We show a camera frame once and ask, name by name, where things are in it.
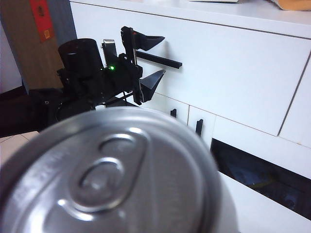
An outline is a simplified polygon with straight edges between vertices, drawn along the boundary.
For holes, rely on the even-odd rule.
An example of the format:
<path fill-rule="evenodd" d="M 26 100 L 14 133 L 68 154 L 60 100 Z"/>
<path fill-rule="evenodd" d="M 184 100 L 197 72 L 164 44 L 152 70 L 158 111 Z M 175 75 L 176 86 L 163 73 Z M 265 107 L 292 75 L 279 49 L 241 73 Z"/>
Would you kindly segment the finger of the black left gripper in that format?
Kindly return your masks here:
<path fill-rule="evenodd" d="M 141 102 L 147 102 L 152 99 L 164 74 L 165 70 L 162 69 L 140 80 L 142 91 Z"/>
<path fill-rule="evenodd" d="M 136 50 L 142 49 L 148 51 L 161 43 L 165 37 L 163 36 L 147 36 L 142 33 L 133 31 L 134 46 Z"/>

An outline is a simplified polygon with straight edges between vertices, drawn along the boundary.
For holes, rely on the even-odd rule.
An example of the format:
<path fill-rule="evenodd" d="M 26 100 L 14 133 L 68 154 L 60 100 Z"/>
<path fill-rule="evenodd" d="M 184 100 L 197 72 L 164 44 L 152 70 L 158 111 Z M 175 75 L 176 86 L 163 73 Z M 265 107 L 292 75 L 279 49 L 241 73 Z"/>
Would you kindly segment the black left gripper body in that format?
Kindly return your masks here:
<path fill-rule="evenodd" d="M 137 65 L 136 52 L 133 48 L 133 28 L 121 28 L 121 40 L 125 48 L 125 53 L 117 55 L 114 40 L 106 40 L 106 74 L 109 84 L 106 94 L 106 105 L 109 106 L 117 102 L 111 100 L 116 95 L 127 92 L 128 96 L 133 96 L 136 104 L 141 105 L 142 91 L 140 78 L 142 77 L 142 67 Z"/>

